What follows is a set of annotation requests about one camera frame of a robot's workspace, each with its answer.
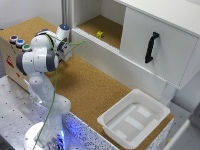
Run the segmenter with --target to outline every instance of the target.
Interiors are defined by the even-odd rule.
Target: green cable
[[[48,37],[47,35],[45,35],[45,36],[48,38],[49,43],[51,43],[51,47],[52,47],[53,51],[55,52],[54,47],[53,47],[53,43],[51,42],[51,40],[49,39],[49,37]],[[85,42],[86,42],[86,41],[83,41],[83,42],[80,42],[80,43],[72,43],[73,45],[76,45],[76,46],[73,47],[73,48],[64,56],[64,58],[65,58],[71,51],[73,51],[77,46],[79,46],[80,44],[83,44],[83,43],[85,43]],[[40,138],[40,135],[41,135],[41,133],[42,133],[42,130],[43,130],[43,128],[44,128],[44,126],[45,126],[45,124],[46,124],[46,122],[47,122],[47,119],[48,119],[48,117],[49,117],[49,115],[50,115],[50,113],[51,113],[51,110],[52,110],[52,108],[53,108],[53,104],[54,104],[54,101],[55,101],[55,95],[56,95],[56,88],[57,88],[57,68],[56,68],[56,78],[55,78],[55,88],[54,88],[53,102],[52,102],[52,104],[51,104],[50,110],[49,110],[49,112],[48,112],[48,114],[47,114],[47,117],[46,117],[46,119],[45,119],[45,122],[44,122],[44,124],[43,124],[43,126],[42,126],[42,128],[41,128],[41,130],[40,130],[40,133],[39,133],[39,135],[38,135],[38,137],[37,137],[37,140],[36,140],[36,142],[35,142],[35,145],[34,145],[34,147],[33,147],[33,150],[35,149],[35,146],[37,145],[37,142],[38,142],[38,140],[39,140],[39,138]]]

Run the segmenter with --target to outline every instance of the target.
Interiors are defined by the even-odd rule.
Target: empty white tray
[[[105,133],[122,147],[135,149],[169,113],[169,108],[136,89],[97,121],[104,127]]]

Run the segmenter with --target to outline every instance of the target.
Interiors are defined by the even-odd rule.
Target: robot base
[[[43,122],[37,123],[33,125],[25,134],[24,137],[24,150],[33,150],[33,147],[35,145],[34,137],[37,135],[39,130],[43,126]],[[69,144],[69,139],[65,140],[65,145]],[[35,146],[34,150],[49,150],[48,146],[45,146],[44,148],[41,148],[38,146],[38,144]]]

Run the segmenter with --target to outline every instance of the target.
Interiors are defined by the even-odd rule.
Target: door handle
[[[153,46],[154,46],[154,40],[157,39],[160,35],[156,32],[153,32],[153,36],[149,40],[148,48],[147,48],[147,53],[145,56],[145,63],[148,64],[153,60],[153,57],[151,56]]]

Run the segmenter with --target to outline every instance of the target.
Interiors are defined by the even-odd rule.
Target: yellow object
[[[102,36],[103,36],[103,32],[101,32],[101,31],[97,32],[97,37],[98,38],[102,38]]]

